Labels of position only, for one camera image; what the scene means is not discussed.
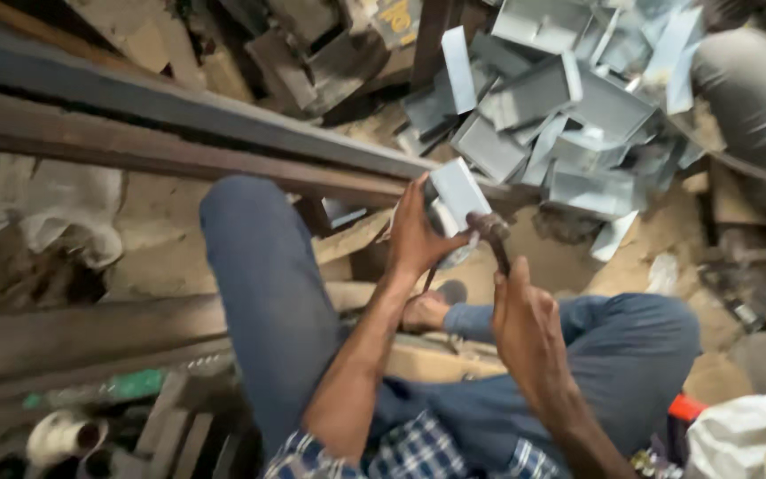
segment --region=man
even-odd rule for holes
[[[717,118],[727,151],[766,168],[766,0],[703,0],[710,31],[696,50],[696,90]],[[747,198],[766,212],[766,181],[742,177]]]
[[[203,200],[208,261],[271,460],[265,476],[635,477],[624,456],[647,445],[699,352],[696,317],[677,299],[558,305],[518,258],[510,278],[495,278],[495,308],[425,296],[408,314],[410,326],[497,339],[510,374],[444,385],[381,377],[415,282],[466,243],[431,229],[426,179],[403,195],[387,271],[352,331],[278,188],[233,177]]]

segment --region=hammer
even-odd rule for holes
[[[489,243],[489,247],[495,254],[498,269],[503,275],[510,276],[510,258],[507,257],[507,251],[504,249],[504,240],[510,236],[510,227],[507,223],[497,213],[482,215],[477,212],[465,215],[465,222],[469,228],[480,234],[481,240]]]

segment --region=plaid shirt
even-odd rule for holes
[[[490,473],[502,479],[552,479],[560,476],[558,466],[530,442],[520,439],[507,471]],[[282,445],[268,464],[265,479],[383,479],[384,477],[458,478],[471,477],[451,435],[430,412],[389,431],[380,440],[373,457],[363,458],[357,468],[327,455],[312,435],[298,431]]]

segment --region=foot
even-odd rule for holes
[[[403,309],[401,328],[406,332],[441,331],[445,323],[445,314],[451,306],[445,302],[444,295],[438,291],[427,291],[410,299]]]

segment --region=red object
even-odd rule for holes
[[[670,415],[673,416],[673,418],[691,422],[699,417],[699,415],[707,408],[708,405],[690,399],[684,394],[679,394],[676,396],[675,400],[673,400],[672,405],[670,405]]]

